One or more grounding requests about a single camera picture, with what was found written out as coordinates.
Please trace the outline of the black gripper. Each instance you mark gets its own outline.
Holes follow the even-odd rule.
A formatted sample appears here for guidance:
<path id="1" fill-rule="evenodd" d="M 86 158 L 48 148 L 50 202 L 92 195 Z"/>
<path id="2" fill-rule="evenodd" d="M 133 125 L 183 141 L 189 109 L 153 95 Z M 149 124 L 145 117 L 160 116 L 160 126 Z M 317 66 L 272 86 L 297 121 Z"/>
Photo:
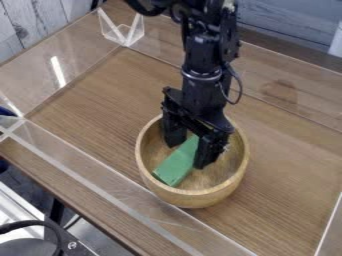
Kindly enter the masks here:
<path id="1" fill-rule="evenodd" d="M 199 141 L 193 167 L 203 169 L 217 160 L 233 132 L 233 126 L 223 114 L 231 74 L 223 69 L 212 73 L 181 69 L 181 75 L 180 89 L 169 86 L 162 88 L 162 138 L 172 148 L 185 141 L 187 130 L 196 134 Z"/>

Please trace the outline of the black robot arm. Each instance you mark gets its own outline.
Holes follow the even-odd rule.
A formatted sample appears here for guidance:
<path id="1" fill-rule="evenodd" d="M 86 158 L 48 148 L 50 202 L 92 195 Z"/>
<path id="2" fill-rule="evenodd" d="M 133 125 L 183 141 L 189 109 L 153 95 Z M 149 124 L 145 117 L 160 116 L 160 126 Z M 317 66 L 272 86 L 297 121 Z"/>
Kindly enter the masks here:
<path id="1" fill-rule="evenodd" d="M 179 89 L 162 88 L 162 133 L 168 146 L 185 140 L 185 134 L 199 137 L 193 167 L 213 163 L 228 144 L 233 125 L 223 109 L 235 102 L 228 98 L 231 81 L 237 75 L 231 62 L 237 58 L 237 34 L 233 0 L 150 0 L 145 7 L 138 0 L 124 0 L 141 15 L 153 17 L 168 12 L 180 25 L 184 62 Z"/>

